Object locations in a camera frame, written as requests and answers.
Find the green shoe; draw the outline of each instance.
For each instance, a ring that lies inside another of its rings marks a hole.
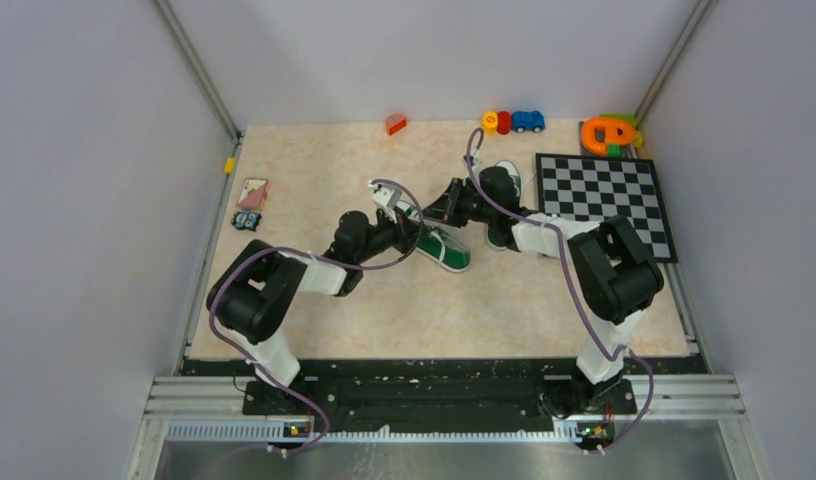
[[[514,186],[517,187],[517,198],[520,198],[522,194],[520,190],[520,186],[522,185],[522,179],[520,177],[520,171],[517,170],[517,165],[514,165],[509,160],[500,160],[496,162],[494,167],[502,167],[508,170],[508,174],[511,175],[511,178],[514,180]],[[496,250],[499,252],[507,250],[503,238],[500,237],[498,233],[490,231],[490,227],[488,227],[487,225],[485,225],[485,241],[492,250]]]
[[[408,218],[417,220],[417,212],[407,202],[399,201],[396,204]],[[429,233],[420,237],[417,243],[417,252],[437,263],[437,265],[452,273],[461,273],[470,268],[472,255],[470,249],[455,239],[446,230],[431,225]]]

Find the black and white chessboard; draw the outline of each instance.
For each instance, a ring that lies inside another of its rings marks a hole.
[[[651,160],[537,154],[538,206],[580,221],[624,215],[656,260],[676,261]]]

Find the small box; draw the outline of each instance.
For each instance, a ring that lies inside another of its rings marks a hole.
[[[249,210],[260,210],[267,200],[270,181],[266,178],[247,178],[243,181],[243,190],[237,199],[237,206]]]

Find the gray wall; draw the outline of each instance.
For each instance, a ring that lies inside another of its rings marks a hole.
[[[720,2],[645,132],[709,353],[816,478],[816,1]]]
[[[689,0],[171,2],[240,125],[633,111]]]
[[[0,3],[0,479],[120,478],[230,143],[148,1]]]

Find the marble pattern surface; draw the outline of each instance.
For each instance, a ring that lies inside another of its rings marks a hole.
[[[547,120],[543,133],[488,136],[485,165],[513,161],[535,206],[535,153],[578,153],[579,119]],[[348,210],[374,218],[367,181],[384,177],[427,204],[463,177],[460,162],[477,121],[412,122],[393,137],[383,123],[252,126],[239,164],[209,277],[213,285],[252,239],[321,253]],[[270,179],[256,233],[230,224],[247,177]],[[575,312],[558,260],[492,251],[482,225],[450,229],[472,249],[473,263],[448,273],[414,255],[397,267],[367,272],[345,298],[300,294],[284,322],[300,358],[505,358],[575,356],[587,333]],[[391,251],[370,264],[393,259]],[[215,338],[203,309],[190,358],[239,358]],[[688,355],[669,285],[646,311],[631,346],[641,355]]]

